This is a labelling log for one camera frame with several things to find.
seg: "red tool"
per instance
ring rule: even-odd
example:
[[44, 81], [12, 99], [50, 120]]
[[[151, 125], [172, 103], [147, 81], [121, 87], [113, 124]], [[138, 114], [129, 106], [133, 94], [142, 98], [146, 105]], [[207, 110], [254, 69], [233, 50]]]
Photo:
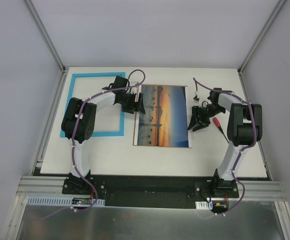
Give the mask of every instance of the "red tool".
[[220, 121], [217, 119], [217, 117], [213, 118], [213, 122], [215, 124], [215, 126], [218, 128], [218, 130], [221, 132], [221, 134], [223, 134], [224, 138], [226, 139], [226, 141], [229, 143], [229, 140], [227, 139], [227, 137], [225, 136], [225, 133], [222, 129], [222, 126], [220, 124]]

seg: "beach picture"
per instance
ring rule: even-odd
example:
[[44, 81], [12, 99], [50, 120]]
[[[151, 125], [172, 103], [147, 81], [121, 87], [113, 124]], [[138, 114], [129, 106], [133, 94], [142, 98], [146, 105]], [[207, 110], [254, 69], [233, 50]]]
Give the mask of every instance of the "beach picture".
[[142, 85], [146, 114], [137, 114], [134, 145], [191, 148], [187, 117], [187, 87]]

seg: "blue picture frame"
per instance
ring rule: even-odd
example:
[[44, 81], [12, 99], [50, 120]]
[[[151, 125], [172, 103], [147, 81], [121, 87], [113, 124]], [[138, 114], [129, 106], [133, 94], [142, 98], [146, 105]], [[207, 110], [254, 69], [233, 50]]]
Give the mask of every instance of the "blue picture frame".
[[[69, 102], [73, 95], [74, 85], [76, 78], [95, 78], [95, 77], [116, 77], [121, 76], [125, 78], [125, 72], [98, 72], [98, 73], [73, 73], [71, 75], [67, 101], [66, 101], [66, 108], [69, 105]], [[119, 137], [124, 136], [124, 123], [125, 123], [125, 113], [123, 111], [120, 112], [120, 121], [119, 121], [119, 131], [95, 131], [91, 135], [92, 137]], [[65, 132], [60, 130], [60, 137], [65, 138]]]

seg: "orange sky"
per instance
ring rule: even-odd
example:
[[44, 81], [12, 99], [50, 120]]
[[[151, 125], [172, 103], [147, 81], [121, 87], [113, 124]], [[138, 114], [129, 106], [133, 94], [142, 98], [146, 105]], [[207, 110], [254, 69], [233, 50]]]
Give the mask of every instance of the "orange sky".
[[159, 146], [170, 146], [169, 141], [169, 129], [170, 129], [170, 97], [169, 87], [163, 86], [163, 91], [160, 94], [160, 106], [162, 114], [160, 116], [159, 123], [163, 124], [159, 130]]

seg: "red screwdriver handle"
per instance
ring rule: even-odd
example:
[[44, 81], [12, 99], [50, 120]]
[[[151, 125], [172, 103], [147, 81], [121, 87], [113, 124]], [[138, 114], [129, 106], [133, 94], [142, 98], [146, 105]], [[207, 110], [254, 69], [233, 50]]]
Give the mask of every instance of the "red screwdriver handle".
[[221, 126], [219, 120], [216, 117], [213, 118], [213, 122], [214, 122], [214, 124], [215, 124], [216, 127], [219, 128]]

